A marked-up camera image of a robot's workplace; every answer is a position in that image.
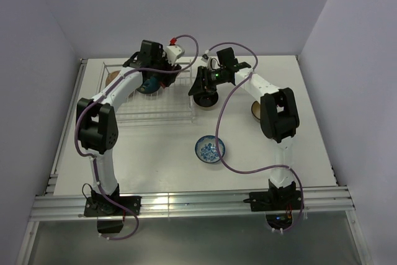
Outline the black glazed bowl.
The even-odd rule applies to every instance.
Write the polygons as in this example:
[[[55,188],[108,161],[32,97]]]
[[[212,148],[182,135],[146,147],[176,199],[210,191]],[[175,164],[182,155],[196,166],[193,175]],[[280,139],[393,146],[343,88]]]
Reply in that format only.
[[[194,95],[193,100],[195,105],[202,110],[213,110],[219,100],[218,93]]]

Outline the tan bowl dark rim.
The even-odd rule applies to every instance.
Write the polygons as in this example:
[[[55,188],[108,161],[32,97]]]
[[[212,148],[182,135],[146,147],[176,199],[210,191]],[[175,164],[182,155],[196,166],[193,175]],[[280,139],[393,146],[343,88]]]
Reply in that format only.
[[[141,94],[153,94],[159,90],[161,87],[160,82],[154,76],[146,79],[143,84],[136,89],[137,92]]]

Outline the tan bowl speckled outside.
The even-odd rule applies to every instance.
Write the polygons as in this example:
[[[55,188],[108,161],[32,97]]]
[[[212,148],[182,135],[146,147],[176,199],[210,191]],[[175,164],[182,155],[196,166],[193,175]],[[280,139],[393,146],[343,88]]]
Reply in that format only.
[[[119,71],[109,73],[105,79],[105,87],[107,87],[119,74]]]

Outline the small tan bowl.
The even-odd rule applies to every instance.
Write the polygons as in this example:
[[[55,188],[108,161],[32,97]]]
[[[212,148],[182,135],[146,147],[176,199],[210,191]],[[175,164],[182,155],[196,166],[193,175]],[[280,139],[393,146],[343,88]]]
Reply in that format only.
[[[261,105],[257,101],[251,105],[251,114],[255,121],[260,122],[261,120]]]

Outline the blue white patterned bowl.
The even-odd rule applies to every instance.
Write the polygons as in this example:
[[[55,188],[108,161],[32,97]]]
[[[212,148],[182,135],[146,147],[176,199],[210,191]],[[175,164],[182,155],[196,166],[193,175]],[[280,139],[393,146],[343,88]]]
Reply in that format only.
[[[216,150],[215,136],[205,135],[200,137],[195,144],[196,157],[207,164],[214,164],[220,161],[219,154]]]

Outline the white bowl red outside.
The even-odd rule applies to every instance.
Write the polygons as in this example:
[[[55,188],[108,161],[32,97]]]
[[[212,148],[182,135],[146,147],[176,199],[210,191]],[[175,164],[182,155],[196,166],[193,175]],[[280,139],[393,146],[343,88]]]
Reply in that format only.
[[[158,85],[159,85],[159,88],[163,88],[163,89],[168,87],[167,81],[159,81]]]

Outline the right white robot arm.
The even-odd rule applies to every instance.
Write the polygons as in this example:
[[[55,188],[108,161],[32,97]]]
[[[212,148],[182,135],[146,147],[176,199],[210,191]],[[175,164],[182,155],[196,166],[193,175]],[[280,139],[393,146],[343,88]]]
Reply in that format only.
[[[301,190],[301,182],[296,172],[287,163],[292,157],[292,141],[300,125],[295,95],[290,88],[278,88],[266,81],[255,72],[255,68],[248,63],[233,63],[223,65],[218,69],[200,66],[196,79],[189,91],[195,102],[205,107],[209,105],[210,97],[216,94],[216,87],[220,84],[231,83],[232,91],[226,97],[215,129],[215,149],[220,153],[219,130],[226,105],[233,93],[241,88],[250,94],[260,104],[260,126],[264,136],[275,146],[276,164],[264,168],[240,171],[229,166],[223,158],[221,163],[236,174],[254,174],[270,171],[269,204],[275,209],[282,209],[290,201],[290,195]]]

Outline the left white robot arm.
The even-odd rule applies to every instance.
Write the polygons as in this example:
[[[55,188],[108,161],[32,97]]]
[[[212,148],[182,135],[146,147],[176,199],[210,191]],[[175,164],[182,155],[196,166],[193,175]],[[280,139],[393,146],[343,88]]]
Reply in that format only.
[[[176,38],[166,47],[144,40],[110,84],[94,97],[81,98],[77,103],[74,144],[79,155],[90,159],[93,189],[102,196],[98,206],[107,215],[117,213],[121,207],[112,158],[118,139],[116,112],[136,90],[151,94],[169,87],[182,70],[177,61],[183,55],[184,49]]]

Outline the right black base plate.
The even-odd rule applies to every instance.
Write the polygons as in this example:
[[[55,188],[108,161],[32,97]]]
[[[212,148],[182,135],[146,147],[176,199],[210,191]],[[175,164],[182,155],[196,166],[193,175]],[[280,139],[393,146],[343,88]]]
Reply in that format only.
[[[249,204],[252,212],[272,211],[299,211],[303,203],[300,191],[291,194],[279,194],[272,191],[250,192],[249,197],[243,200]]]

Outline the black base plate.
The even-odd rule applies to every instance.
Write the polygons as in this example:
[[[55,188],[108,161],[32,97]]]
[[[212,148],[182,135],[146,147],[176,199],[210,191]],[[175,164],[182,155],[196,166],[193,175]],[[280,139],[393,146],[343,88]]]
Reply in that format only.
[[[250,192],[249,197],[243,200],[249,204],[252,212],[272,211],[299,211],[303,203],[300,191],[291,194],[279,194],[272,191]]]
[[[122,205],[123,207],[131,210],[135,215],[139,215],[141,207],[140,196],[121,196],[112,198],[112,200],[118,203],[118,205]],[[94,198],[89,197],[84,208],[85,217],[122,216],[129,214],[129,212],[110,203],[101,195]]]

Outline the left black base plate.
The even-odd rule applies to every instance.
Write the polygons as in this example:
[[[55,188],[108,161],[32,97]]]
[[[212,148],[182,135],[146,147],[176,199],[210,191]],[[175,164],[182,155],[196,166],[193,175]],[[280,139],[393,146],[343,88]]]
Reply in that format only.
[[[118,205],[122,205],[123,207],[131,210],[135,215],[139,215],[141,207],[140,196],[121,196],[112,198],[112,200],[118,203]],[[129,212],[110,203],[101,195],[94,198],[89,197],[84,208],[85,217],[122,216],[129,214]]]

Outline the aluminium rail frame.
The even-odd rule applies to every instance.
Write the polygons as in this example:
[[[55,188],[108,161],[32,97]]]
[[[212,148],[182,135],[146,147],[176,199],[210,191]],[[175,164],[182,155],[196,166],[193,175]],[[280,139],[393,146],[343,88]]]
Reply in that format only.
[[[90,178],[86,162],[66,138],[52,195],[36,197],[18,264],[371,264],[351,194],[334,176],[318,123],[294,56],[261,56],[257,72],[293,89],[300,126],[293,168],[304,186],[305,211],[283,235],[273,233],[264,212],[243,202],[267,187],[269,170],[236,174],[221,161],[195,155],[196,141],[214,135],[218,109],[197,110],[192,124],[123,127],[114,149],[124,194],[141,196],[134,235],[107,241],[96,220],[83,216],[78,185]],[[238,91],[219,130],[219,157],[250,171],[274,163],[273,146],[250,113],[252,97]]]

